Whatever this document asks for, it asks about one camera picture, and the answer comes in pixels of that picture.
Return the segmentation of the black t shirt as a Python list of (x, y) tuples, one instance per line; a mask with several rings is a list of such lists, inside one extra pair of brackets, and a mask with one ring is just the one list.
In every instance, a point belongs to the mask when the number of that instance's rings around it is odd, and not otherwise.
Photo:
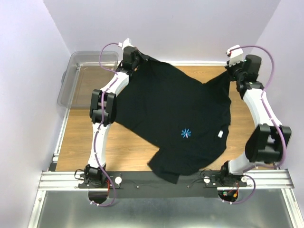
[(117, 97), (116, 122), (158, 147), (148, 162), (159, 178), (176, 184), (226, 149), (231, 123), (227, 72), (202, 83), (150, 58)]

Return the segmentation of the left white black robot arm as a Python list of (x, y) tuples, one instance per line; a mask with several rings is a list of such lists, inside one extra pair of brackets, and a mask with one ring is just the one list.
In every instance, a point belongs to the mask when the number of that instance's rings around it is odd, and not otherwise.
[(123, 59), (114, 71), (114, 77), (101, 89), (92, 92), (89, 116), (93, 126), (93, 141), (89, 160), (81, 170), (78, 180), (78, 188), (102, 188), (107, 184), (114, 187), (106, 167), (106, 144), (112, 123), (117, 115), (117, 96), (129, 84), (132, 74), (138, 66), (149, 59), (137, 47), (131, 44), (119, 43), (122, 47)]

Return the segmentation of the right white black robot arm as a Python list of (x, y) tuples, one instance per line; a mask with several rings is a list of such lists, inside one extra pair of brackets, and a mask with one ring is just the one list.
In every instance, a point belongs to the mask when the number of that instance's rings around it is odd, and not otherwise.
[(265, 87), (257, 79), (261, 57), (243, 54), (228, 54), (228, 57), (225, 68), (249, 108), (255, 129), (245, 145), (245, 151), (222, 165), (218, 180), (223, 186), (240, 181), (245, 172), (253, 168), (278, 168), (285, 159), (292, 133), (291, 128), (282, 125), (275, 116)]

